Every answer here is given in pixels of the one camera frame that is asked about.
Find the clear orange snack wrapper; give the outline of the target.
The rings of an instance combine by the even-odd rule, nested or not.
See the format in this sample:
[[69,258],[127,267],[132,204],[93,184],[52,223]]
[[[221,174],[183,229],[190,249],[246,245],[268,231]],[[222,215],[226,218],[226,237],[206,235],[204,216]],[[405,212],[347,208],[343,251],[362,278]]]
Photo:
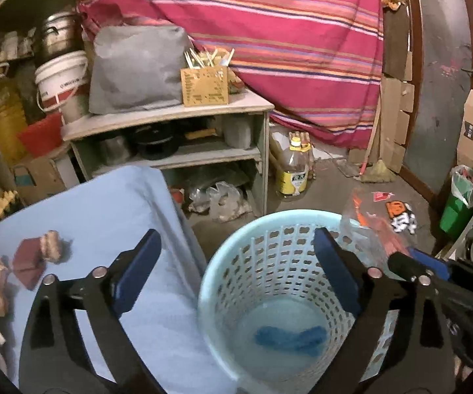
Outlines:
[[340,229],[359,251],[382,266],[396,252],[411,255],[418,223],[411,204],[395,193],[354,188],[342,211]]

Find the green trash bin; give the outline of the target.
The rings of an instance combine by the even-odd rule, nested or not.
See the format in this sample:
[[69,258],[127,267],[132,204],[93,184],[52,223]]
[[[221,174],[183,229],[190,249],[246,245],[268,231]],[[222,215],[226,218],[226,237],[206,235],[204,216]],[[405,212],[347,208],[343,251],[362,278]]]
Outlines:
[[451,170],[450,193],[439,228],[452,240],[457,239],[473,216],[473,169],[465,164]]

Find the straw broom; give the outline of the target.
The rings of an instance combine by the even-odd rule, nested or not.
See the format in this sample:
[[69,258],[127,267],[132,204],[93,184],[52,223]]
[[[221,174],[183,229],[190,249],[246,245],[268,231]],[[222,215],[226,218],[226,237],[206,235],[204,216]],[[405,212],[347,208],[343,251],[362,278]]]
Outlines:
[[381,100],[378,100],[372,133],[358,175],[359,182],[362,183],[390,183],[397,177],[378,157],[378,151],[375,149],[376,140],[380,138],[380,115]]

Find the maroon small box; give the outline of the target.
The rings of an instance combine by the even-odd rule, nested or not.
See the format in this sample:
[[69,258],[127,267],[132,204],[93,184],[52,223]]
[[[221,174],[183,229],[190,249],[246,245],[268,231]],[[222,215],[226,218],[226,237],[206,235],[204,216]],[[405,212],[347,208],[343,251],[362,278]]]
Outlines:
[[24,239],[15,251],[12,261],[12,271],[16,278],[27,290],[31,291],[37,285],[45,268],[40,238]]

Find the crumpled brown paper ball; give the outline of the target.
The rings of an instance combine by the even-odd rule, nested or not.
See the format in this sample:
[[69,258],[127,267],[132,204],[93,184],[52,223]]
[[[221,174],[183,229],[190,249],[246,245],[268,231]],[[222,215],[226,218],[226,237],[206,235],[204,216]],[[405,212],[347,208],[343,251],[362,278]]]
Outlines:
[[45,261],[58,263],[63,257],[63,244],[56,230],[49,230],[40,237],[40,252]]

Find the light blue plastic basket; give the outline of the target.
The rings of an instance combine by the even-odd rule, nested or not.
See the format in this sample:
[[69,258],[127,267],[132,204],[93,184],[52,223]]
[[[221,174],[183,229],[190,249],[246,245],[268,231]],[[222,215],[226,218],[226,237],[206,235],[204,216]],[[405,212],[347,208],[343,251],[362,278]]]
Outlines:
[[[314,234],[327,228],[366,267],[386,271],[374,233],[334,212],[271,213],[235,231],[211,258],[201,285],[204,340],[240,393],[308,393],[337,355],[354,316],[343,309],[315,257]],[[321,327],[324,340],[307,354],[257,344],[265,326],[298,335]]]

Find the cooking oil bottle on floor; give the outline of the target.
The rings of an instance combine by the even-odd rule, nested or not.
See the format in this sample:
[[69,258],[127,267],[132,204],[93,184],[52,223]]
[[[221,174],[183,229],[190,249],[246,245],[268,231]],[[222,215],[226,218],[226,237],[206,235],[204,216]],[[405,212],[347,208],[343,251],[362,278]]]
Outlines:
[[292,198],[302,195],[309,179],[309,150],[301,136],[294,133],[290,137],[289,147],[278,159],[275,182],[276,190],[282,198]]

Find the low white shelf cabinet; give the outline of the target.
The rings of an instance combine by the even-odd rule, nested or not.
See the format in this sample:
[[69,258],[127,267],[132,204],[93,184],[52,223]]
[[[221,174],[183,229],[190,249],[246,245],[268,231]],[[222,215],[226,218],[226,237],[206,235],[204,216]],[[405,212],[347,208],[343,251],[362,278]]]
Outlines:
[[227,104],[88,114],[66,124],[62,138],[86,180],[127,164],[158,168],[170,186],[189,185],[185,168],[237,163],[257,216],[267,214],[269,112],[273,104],[250,90]]

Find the red plastic basin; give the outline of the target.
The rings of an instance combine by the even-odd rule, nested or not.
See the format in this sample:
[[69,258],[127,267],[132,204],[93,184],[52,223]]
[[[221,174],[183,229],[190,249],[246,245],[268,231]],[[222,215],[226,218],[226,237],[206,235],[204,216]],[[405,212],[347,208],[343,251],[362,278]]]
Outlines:
[[62,114],[53,111],[46,118],[29,125],[17,135],[17,139],[30,155],[39,158],[64,143],[61,136],[62,126]]

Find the red striped hanging cloth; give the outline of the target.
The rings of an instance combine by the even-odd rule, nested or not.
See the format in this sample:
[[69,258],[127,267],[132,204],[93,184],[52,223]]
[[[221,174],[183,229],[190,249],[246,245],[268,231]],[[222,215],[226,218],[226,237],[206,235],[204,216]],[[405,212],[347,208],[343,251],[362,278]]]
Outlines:
[[279,124],[365,148],[378,103],[380,0],[80,0],[90,36],[106,26],[182,27],[275,106]]

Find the yellow oil jug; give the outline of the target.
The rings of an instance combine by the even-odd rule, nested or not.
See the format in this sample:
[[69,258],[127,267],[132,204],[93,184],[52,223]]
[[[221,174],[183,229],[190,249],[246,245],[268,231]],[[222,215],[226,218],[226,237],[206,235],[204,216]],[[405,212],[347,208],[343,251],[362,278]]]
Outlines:
[[16,82],[8,76],[9,63],[0,63],[0,152],[8,166],[13,166],[26,155],[19,133],[28,124]]

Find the yellow utensil holder box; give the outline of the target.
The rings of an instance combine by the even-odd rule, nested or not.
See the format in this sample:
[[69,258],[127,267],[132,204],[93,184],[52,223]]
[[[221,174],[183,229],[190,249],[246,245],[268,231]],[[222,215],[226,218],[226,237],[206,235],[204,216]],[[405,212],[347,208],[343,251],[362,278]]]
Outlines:
[[180,70],[182,100],[186,107],[229,104],[229,65],[235,50],[185,51],[187,67]]

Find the white plastic bucket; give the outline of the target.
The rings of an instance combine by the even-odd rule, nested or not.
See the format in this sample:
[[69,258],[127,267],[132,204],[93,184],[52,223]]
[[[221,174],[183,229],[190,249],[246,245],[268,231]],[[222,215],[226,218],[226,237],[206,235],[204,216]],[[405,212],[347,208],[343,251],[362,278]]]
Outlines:
[[84,51],[63,54],[34,72],[36,103],[45,113],[60,109],[74,96],[88,95],[89,60]]

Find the grey fabric cover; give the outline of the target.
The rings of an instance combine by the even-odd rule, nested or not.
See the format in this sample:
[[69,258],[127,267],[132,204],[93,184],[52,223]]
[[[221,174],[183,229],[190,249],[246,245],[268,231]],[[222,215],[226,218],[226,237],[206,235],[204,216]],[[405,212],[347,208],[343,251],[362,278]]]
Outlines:
[[119,114],[180,105],[180,70],[189,36],[175,25],[115,26],[99,31],[90,81],[89,111]]

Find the steel cooking pot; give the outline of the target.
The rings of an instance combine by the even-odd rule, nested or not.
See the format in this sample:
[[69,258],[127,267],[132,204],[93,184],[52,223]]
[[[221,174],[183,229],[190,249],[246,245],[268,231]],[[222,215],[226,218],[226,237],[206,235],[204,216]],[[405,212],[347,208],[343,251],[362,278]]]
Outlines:
[[34,64],[42,64],[84,48],[82,17],[75,11],[59,11],[37,27],[33,42]]

